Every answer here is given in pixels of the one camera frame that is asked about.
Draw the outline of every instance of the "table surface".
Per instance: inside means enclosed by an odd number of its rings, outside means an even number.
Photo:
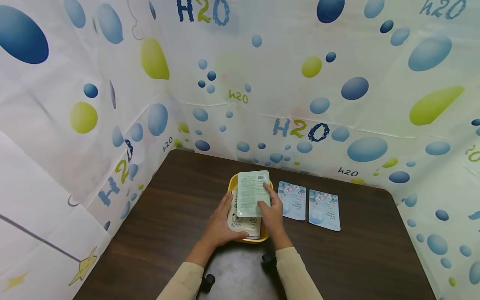
[[[435,299],[387,191],[181,150],[169,153],[75,299],[156,299],[201,237],[230,177],[261,169],[275,190],[282,180],[338,195],[340,232],[284,218],[325,300]],[[285,299],[278,274],[261,268],[265,253],[274,253],[270,240],[217,249],[205,272],[216,282],[198,299]]]

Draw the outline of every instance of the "green packet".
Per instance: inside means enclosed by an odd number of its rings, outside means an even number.
[[[238,174],[237,216],[258,218],[262,211],[257,201],[264,201],[268,206],[270,194],[263,184],[270,184],[268,171],[240,172]]]

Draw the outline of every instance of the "beige sleeve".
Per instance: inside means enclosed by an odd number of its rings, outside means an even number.
[[[195,300],[203,274],[199,265],[182,263],[156,300]]]
[[[275,256],[288,300],[323,300],[295,247],[277,250]]]

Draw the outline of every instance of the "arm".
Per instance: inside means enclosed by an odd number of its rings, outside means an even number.
[[[270,232],[276,255],[276,268],[287,299],[323,300],[300,255],[283,228],[283,204],[276,192],[264,183],[270,193],[272,205],[257,202],[262,210],[262,219]]]
[[[227,214],[233,195],[227,192],[220,205],[208,220],[202,238],[195,244],[192,252],[181,264],[157,300],[194,300],[205,266],[218,246],[231,240],[241,240],[248,237],[247,232],[234,232],[228,228]]]

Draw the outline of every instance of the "blue dot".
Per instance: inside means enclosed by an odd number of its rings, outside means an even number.
[[[211,84],[207,87],[207,92],[209,94],[213,94],[214,91],[215,91],[215,87],[213,86],[213,84]]]
[[[215,80],[215,78],[216,78],[215,72],[214,72],[214,71],[209,71],[208,74],[207,74],[207,78],[208,78],[208,80],[210,80],[210,81]]]
[[[323,114],[329,107],[330,101],[324,97],[316,98],[310,103],[310,111],[314,114]]]
[[[367,19],[373,19],[374,17],[378,16],[385,6],[385,0],[368,0],[367,5],[365,5],[365,9],[363,10],[363,14]]]
[[[417,194],[413,193],[412,195],[408,196],[405,200],[405,205],[408,207],[414,207],[417,204]]]
[[[350,136],[350,132],[345,127],[338,127],[332,132],[332,139],[337,142],[344,142]]]
[[[132,140],[139,142],[144,137],[144,129],[140,123],[135,123],[130,129],[130,134],[132,135]]]
[[[152,17],[154,20],[156,20],[156,12],[155,12],[155,7],[153,7],[153,4],[151,1],[148,2],[148,6],[150,6],[150,12],[152,13]]]
[[[210,150],[210,144],[203,140],[198,140],[195,142],[195,147],[197,147],[200,151],[208,151]]]
[[[147,126],[150,133],[154,136],[159,136],[167,127],[168,111],[161,103],[150,105],[150,112],[148,113]]]
[[[452,262],[448,258],[442,258],[440,260],[440,263],[442,264],[442,266],[444,266],[444,268],[450,269],[452,267]]]
[[[120,147],[123,144],[123,135],[121,134],[120,127],[115,126],[112,132],[112,142],[115,147]]]
[[[469,257],[470,255],[472,255],[472,249],[470,249],[469,246],[460,246],[460,253],[465,256],[465,257]]]
[[[208,113],[203,108],[194,108],[193,116],[195,117],[195,119],[199,120],[200,122],[205,122],[206,120],[208,120]]]
[[[42,63],[48,57],[42,29],[24,12],[7,5],[0,5],[0,46],[26,63]]]
[[[77,0],[63,0],[63,7],[73,26],[83,28],[86,23],[85,11]]]
[[[255,48],[258,48],[262,45],[262,37],[259,36],[259,35],[254,35],[252,36],[252,45],[255,47]]]
[[[336,58],[336,53],[335,52],[328,52],[327,56],[325,56],[325,60],[327,62],[333,62]]]
[[[407,220],[407,224],[408,224],[408,226],[410,226],[410,227],[415,227],[415,226],[417,225],[417,223],[416,223],[414,220],[412,220],[412,219],[408,219],[408,220]]]
[[[448,213],[444,211],[443,209],[439,209],[435,212],[435,216],[442,221],[448,220]]]
[[[387,142],[379,137],[364,137],[354,141],[347,149],[347,155],[354,161],[367,162],[381,158],[387,152]]]
[[[207,61],[204,59],[199,60],[198,67],[202,70],[205,70],[207,68]]]
[[[368,81],[363,77],[353,77],[342,87],[341,94],[347,100],[362,98],[368,91]]]
[[[390,174],[390,176],[388,176],[388,179],[391,182],[395,183],[405,183],[410,180],[410,175],[404,171],[397,171]]]
[[[345,0],[319,0],[317,5],[317,18],[324,24],[338,19],[345,6]]]
[[[280,153],[273,153],[273,154],[270,155],[270,160],[273,161],[276,164],[281,162],[282,159],[283,159],[283,155],[281,155]]]
[[[297,145],[297,150],[300,152],[300,153],[309,153],[311,150],[313,149],[313,146],[311,143],[309,142],[300,142],[298,143]]]
[[[237,149],[242,152],[248,152],[250,150],[250,146],[246,142],[240,141],[237,143]]]
[[[380,26],[380,32],[381,33],[387,33],[389,32],[390,30],[392,30],[393,28],[393,21],[392,20],[388,20],[388,21],[385,21],[382,26]]]
[[[405,42],[409,35],[410,28],[408,26],[402,26],[393,32],[392,37],[390,38],[390,44],[392,44],[392,46],[400,46]]]
[[[447,36],[433,36],[421,41],[408,59],[412,71],[429,70],[440,64],[452,50],[452,40]]]
[[[450,151],[450,144],[444,141],[431,142],[425,147],[425,152],[430,155],[443,155]]]
[[[123,41],[123,30],[117,12],[108,3],[102,3],[98,7],[98,24],[104,37],[112,44]]]
[[[431,234],[427,237],[427,245],[437,255],[444,255],[448,251],[447,242],[438,234]]]
[[[95,98],[98,95],[98,89],[93,84],[85,84],[84,94],[89,98]]]

